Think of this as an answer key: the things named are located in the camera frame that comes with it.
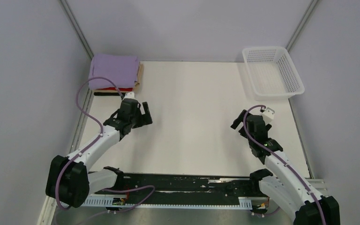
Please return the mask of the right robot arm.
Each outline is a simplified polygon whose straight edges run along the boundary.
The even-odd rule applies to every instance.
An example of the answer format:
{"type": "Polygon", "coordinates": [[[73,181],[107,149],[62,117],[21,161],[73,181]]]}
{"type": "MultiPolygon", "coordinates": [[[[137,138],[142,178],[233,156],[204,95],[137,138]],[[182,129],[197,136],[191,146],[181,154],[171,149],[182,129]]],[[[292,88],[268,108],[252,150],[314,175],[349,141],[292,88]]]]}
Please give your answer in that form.
{"type": "Polygon", "coordinates": [[[264,169],[250,174],[250,192],[272,199],[294,225],[339,225],[340,208],[333,196],[325,196],[307,181],[292,165],[283,147],[269,137],[275,112],[259,105],[260,114],[243,110],[231,128],[239,125],[239,134],[248,140],[252,154],[264,169]]]}

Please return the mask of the lavender t shirt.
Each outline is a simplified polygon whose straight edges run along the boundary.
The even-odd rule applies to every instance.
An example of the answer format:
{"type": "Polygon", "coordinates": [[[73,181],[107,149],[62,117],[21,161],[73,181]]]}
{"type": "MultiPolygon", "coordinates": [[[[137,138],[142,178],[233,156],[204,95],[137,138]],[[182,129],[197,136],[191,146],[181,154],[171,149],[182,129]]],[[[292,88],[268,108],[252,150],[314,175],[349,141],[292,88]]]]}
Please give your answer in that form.
{"type": "Polygon", "coordinates": [[[97,79],[89,81],[89,88],[91,90],[110,88],[111,83],[118,88],[133,88],[137,82],[139,64],[139,58],[134,55],[97,53],[91,61],[89,72],[89,78],[97,77],[97,79]]]}

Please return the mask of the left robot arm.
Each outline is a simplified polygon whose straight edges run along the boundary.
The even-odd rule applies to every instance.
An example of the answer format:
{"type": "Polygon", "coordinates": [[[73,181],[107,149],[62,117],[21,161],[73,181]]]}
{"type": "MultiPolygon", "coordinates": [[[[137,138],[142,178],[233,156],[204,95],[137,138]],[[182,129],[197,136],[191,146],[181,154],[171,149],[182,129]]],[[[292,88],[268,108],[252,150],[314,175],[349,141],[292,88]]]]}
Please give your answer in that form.
{"type": "Polygon", "coordinates": [[[132,129],[152,124],[147,102],[124,98],[118,110],[100,123],[92,140],[67,156],[57,155],[51,161],[45,194],[56,200],[59,207],[78,208],[95,192],[109,189],[118,194],[124,190],[124,173],[106,166],[91,172],[91,167],[111,147],[119,143],[132,129]]]}

